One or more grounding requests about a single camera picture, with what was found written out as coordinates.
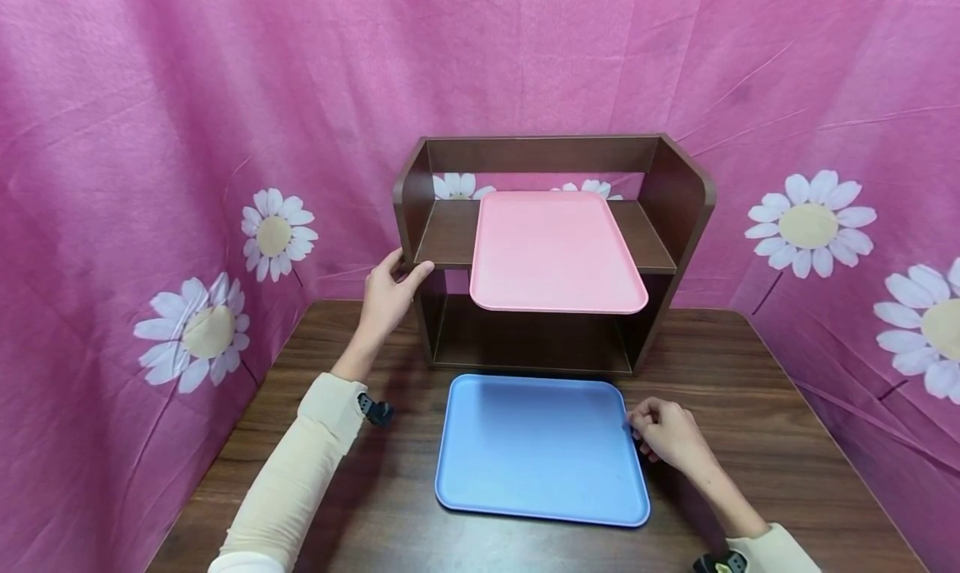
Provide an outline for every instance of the blue tray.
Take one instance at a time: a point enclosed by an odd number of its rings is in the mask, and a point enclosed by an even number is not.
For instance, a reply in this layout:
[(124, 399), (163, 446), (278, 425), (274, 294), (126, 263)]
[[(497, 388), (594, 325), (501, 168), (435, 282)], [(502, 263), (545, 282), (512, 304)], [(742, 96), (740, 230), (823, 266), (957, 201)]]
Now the blue tray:
[(605, 382), (457, 377), (437, 499), (457, 511), (639, 527), (650, 499), (625, 417)]

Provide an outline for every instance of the pink tray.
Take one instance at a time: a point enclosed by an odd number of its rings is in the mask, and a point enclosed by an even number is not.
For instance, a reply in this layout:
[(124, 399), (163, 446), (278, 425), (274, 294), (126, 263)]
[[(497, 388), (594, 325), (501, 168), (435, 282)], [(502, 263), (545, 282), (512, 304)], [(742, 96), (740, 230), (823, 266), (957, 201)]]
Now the pink tray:
[(480, 199), (470, 296), (495, 311), (636, 313), (647, 289), (607, 202), (593, 192)]

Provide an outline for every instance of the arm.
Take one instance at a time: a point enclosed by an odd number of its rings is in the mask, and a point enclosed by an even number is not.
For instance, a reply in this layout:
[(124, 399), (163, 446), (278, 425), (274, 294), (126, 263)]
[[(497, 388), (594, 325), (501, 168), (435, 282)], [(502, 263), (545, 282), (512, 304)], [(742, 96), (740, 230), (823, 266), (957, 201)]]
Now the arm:
[(373, 360), (433, 270), (433, 263), (422, 263), (396, 283), (392, 271), (401, 255), (392, 252), (367, 276), (353, 339), (333, 369), (306, 392), (297, 419), (241, 503), (209, 573), (283, 573), (294, 567), (333, 472), (363, 422), (358, 396), (367, 390), (363, 382)]
[(747, 573), (819, 573), (789, 531), (768, 524), (720, 466), (690, 411), (676, 402), (647, 398), (630, 411), (633, 438), (652, 462), (677, 468), (707, 499), (731, 550), (747, 559)]

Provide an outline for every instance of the flower center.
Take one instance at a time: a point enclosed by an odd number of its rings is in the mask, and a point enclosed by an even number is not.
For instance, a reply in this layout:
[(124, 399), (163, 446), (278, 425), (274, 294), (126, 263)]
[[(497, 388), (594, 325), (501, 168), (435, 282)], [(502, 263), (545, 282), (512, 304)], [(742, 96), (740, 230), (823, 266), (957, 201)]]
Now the flower center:
[(920, 331), (937, 352), (960, 361), (960, 299), (928, 308), (920, 320)]
[(209, 306), (191, 316), (183, 331), (183, 345), (196, 358), (223, 354), (233, 341), (233, 313), (226, 306)]
[(260, 252), (273, 258), (283, 252), (287, 244), (290, 244), (292, 237), (293, 231), (290, 224), (283, 217), (273, 215), (260, 223), (260, 228), (257, 230), (257, 245), (260, 247)]
[(779, 228), (784, 240), (796, 247), (823, 247), (840, 228), (838, 216), (823, 205), (797, 205), (783, 213)]

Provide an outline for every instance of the hand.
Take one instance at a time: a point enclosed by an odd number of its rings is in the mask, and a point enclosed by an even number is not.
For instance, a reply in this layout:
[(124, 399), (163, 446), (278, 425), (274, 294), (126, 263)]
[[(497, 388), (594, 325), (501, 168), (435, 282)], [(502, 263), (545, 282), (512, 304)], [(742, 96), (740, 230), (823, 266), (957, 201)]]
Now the hand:
[(410, 271), (402, 282), (393, 281), (393, 272), (397, 270), (403, 249), (397, 249), (387, 255), (367, 276), (367, 285), (362, 297), (360, 325), (357, 326), (354, 339), (371, 347), (379, 348), (394, 327), (397, 327), (414, 292), (424, 279), (433, 271), (433, 263), (424, 262)]
[(703, 439), (693, 414), (676, 402), (649, 397), (627, 414), (633, 438), (651, 463), (663, 459), (687, 477), (707, 473), (718, 461)]

